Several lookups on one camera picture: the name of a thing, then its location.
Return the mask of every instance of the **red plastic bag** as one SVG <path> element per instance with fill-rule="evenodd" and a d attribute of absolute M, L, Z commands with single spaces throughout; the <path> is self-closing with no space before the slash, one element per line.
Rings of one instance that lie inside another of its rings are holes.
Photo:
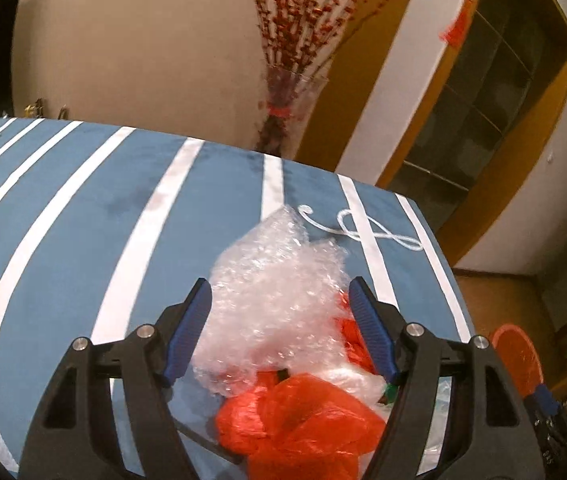
<path fill-rule="evenodd" d="M 259 408 L 277 382 L 277 372 L 259 372 L 254 388 L 224 402 L 215 418 L 222 446 L 244 455 L 257 452 L 263 439 L 268 437 Z"/>
<path fill-rule="evenodd" d="M 260 413 L 277 449 L 316 456 L 371 452 L 385 427 L 355 397 L 310 374 L 277 384 L 264 399 Z"/>
<path fill-rule="evenodd" d="M 350 312 L 350 301 L 348 299 L 348 294 L 343 290 L 339 292 L 339 303 L 341 308 L 345 311 Z M 345 338 L 345 352 L 348 356 L 348 360 L 367 372 L 371 374 L 376 374 L 377 371 L 374 369 L 374 364 L 372 363 L 372 358 L 368 353 L 368 348 L 366 348 L 365 342 L 363 341 L 363 335 L 354 319 L 344 319 L 340 318 L 337 320 L 339 323 L 339 329 Z"/>
<path fill-rule="evenodd" d="M 248 458 L 250 480 L 356 480 L 357 475 L 353 453 L 299 455 L 267 444 Z"/>
<path fill-rule="evenodd" d="M 250 480 L 356 480 L 359 455 L 385 428 L 355 397 L 310 374 L 272 388 L 259 413 L 268 438 L 249 456 Z"/>

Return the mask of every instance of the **metal screw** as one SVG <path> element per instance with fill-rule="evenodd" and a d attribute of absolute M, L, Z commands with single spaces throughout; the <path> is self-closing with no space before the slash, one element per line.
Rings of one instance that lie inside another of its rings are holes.
<path fill-rule="evenodd" d="M 406 332 L 413 337 L 419 337 L 420 335 L 423 335 L 423 327 L 419 323 L 410 323 L 406 327 Z"/>
<path fill-rule="evenodd" d="M 88 340 L 85 337 L 78 337 L 75 341 L 72 342 L 72 348 L 77 352 L 81 352 L 85 350 L 88 346 Z"/>
<path fill-rule="evenodd" d="M 487 340 L 483 335 L 478 335 L 474 338 L 475 346 L 482 350 L 488 348 L 490 346 L 490 341 Z"/>
<path fill-rule="evenodd" d="M 137 335 L 142 339 L 147 339 L 155 333 L 155 327 L 153 325 L 141 325 L 137 329 Z"/>

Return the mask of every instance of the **glass vase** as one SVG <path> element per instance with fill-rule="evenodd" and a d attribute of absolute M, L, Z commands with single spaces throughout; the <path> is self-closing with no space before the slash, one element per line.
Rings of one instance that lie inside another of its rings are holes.
<path fill-rule="evenodd" d="M 294 158 L 317 98 L 327 79 L 291 72 L 280 66 L 266 70 L 266 118 L 259 128 L 255 150 Z"/>

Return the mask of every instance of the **table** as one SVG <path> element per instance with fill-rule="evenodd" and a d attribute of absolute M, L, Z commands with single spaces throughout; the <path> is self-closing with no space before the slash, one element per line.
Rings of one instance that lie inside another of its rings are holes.
<path fill-rule="evenodd" d="M 0 118 L 0 457 L 17 470 L 30 418 L 70 342 L 123 338 L 179 303 L 260 219 L 293 206 L 310 240 L 333 237 L 346 270 L 437 336 L 470 317 L 416 204 L 317 168 L 199 139 L 81 121 Z M 173 415 L 214 440 L 222 400 L 191 373 Z M 123 388 L 124 461 L 141 472 Z M 203 480 L 245 478 L 184 438 Z"/>

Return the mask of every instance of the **blue gripper pad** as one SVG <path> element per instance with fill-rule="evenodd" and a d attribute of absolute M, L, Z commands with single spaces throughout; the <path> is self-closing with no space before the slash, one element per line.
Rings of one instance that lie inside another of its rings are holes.
<path fill-rule="evenodd" d="M 359 325 L 374 367 L 387 383 L 393 383 L 399 377 L 399 369 L 395 363 L 395 344 L 377 314 L 373 303 L 376 303 L 376 300 L 366 294 L 359 280 L 362 278 L 350 282 L 350 309 Z"/>
<path fill-rule="evenodd" d="M 190 357 L 195 351 L 199 336 L 206 324 L 210 308 L 212 306 L 212 288 L 206 280 L 196 291 L 194 298 L 189 304 L 184 304 L 186 312 L 177 326 L 175 333 L 168 342 L 166 357 L 166 368 L 163 376 L 170 384 L 183 377 L 188 369 Z"/>

